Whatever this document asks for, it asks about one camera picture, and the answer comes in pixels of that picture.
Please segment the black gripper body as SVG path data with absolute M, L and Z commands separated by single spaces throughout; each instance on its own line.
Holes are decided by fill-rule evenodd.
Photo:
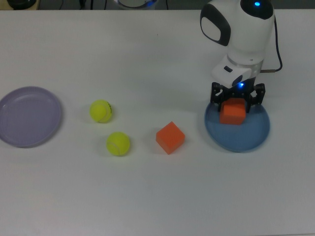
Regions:
M 222 92 L 224 93 L 225 98 L 246 98 L 254 91 L 254 78 L 246 79 L 244 81 L 240 81 L 239 83 L 235 84 L 234 86 L 227 88 L 223 87 Z

